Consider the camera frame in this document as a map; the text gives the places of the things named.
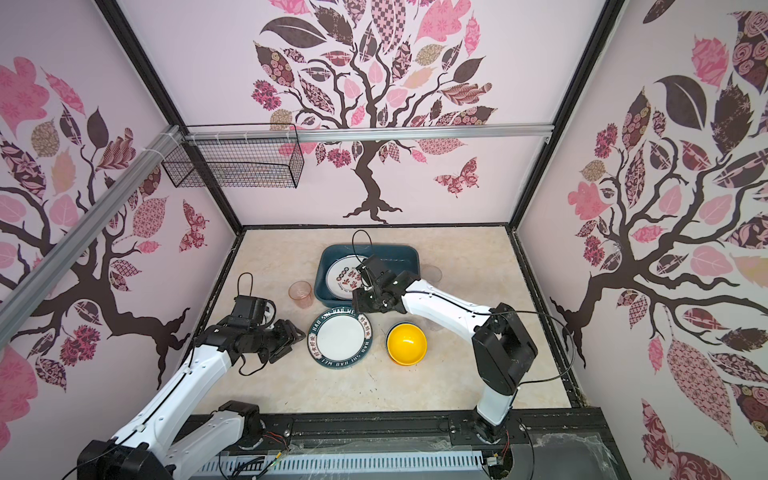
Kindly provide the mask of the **white plate red pattern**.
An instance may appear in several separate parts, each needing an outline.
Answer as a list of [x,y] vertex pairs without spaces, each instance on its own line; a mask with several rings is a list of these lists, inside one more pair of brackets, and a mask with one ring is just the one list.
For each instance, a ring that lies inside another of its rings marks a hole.
[[328,268],[325,284],[330,294],[341,300],[351,300],[353,292],[363,286],[361,273],[357,267],[365,257],[348,255],[336,260]]

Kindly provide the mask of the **white plate green lettered rim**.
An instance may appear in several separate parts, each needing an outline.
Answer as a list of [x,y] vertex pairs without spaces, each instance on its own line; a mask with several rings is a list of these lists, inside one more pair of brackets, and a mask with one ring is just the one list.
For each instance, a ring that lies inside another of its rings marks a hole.
[[352,307],[334,307],[318,316],[307,335],[312,359],[328,369],[345,369],[362,361],[373,343],[372,324]]

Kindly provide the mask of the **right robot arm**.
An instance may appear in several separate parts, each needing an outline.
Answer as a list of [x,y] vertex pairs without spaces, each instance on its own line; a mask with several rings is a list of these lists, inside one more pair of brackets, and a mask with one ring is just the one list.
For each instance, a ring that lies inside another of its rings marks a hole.
[[353,291],[357,312],[419,316],[472,345],[485,384],[473,412],[474,431],[487,443],[498,442],[523,377],[538,355],[518,313],[505,303],[488,307],[462,300],[409,271],[396,274],[376,256],[363,260],[356,270],[362,278],[362,286]]

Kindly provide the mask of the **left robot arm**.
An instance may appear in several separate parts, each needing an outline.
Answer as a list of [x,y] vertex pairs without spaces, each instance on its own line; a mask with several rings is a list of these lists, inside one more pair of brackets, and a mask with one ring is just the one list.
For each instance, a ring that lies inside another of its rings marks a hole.
[[288,320],[268,327],[253,321],[219,322],[196,338],[169,383],[109,440],[91,441],[72,472],[78,479],[189,479],[222,450],[266,433],[259,407],[228,401],[192,432],[179,433],[212,387],[247,354],[264,366],[292,350],[306,334]]

